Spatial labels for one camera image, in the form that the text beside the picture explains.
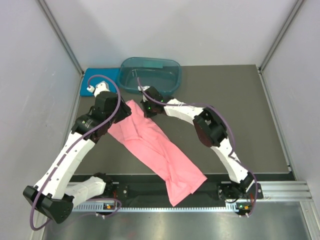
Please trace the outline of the pink t shirt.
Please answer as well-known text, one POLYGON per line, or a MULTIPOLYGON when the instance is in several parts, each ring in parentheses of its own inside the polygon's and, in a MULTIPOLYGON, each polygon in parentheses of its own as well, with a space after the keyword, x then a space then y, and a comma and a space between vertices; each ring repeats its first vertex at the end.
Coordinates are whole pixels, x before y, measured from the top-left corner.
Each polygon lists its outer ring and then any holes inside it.
POLYGON ((207 177, 154 121, 144 117, 134 100, 126 104, 131 115, 113 124, 108 133, 164 180, 169 202, 175 207, 193 194, 207 177))

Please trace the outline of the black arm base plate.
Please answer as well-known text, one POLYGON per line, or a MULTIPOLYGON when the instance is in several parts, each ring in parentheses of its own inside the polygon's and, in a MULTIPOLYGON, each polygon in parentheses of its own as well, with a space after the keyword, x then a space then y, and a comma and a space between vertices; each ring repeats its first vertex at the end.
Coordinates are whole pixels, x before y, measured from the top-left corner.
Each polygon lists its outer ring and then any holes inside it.
MULTIPOLYGON (((206 181, 189 196, 209 194, 214 199, 219 198, 218 186, 230 184, 227 174, 206 174, 206 181)), ((132 199, 136 196, 168 196, 166 183, 156 174, 110 174, 118 198, 132 199)))

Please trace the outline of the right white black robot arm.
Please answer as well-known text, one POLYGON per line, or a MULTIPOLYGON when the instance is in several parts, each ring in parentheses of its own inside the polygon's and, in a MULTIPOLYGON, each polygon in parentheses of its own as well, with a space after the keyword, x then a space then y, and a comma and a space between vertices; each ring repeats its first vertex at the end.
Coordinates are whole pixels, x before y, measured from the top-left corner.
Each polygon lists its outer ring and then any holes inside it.
POLYGON ((210 105, 203 103, 184 103, 173 97, 161 97, 159 100, 150 96, 142 97, 143 111, 151 118, 164 114, 183 120, 194 126, 200 142, 213 150, 227 170, 234 198, 249 197, 254 203, 258 197, 258 183, 256 176, 240 162, 235 153, 235 139, 223 117, 210 105))

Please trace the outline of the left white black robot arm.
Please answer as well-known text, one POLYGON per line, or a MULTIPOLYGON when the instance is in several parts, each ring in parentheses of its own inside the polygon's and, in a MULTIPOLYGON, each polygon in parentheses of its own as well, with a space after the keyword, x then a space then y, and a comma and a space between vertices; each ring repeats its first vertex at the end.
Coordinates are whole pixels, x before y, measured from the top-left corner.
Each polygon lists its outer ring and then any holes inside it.
POLYGON ((94 105, 87 114, 77 118, 64 147, 46 174, 35 185, 25 187, 22 194, 32 211, 60 224, 74 207, 87 200, 97 196, 109 198, 114 187, 103 173, 96 173, 72 187, 68 184, 84 157, 111 125, 130 115, 130 107, 119 94, 108 90, 95 94, 94 105))

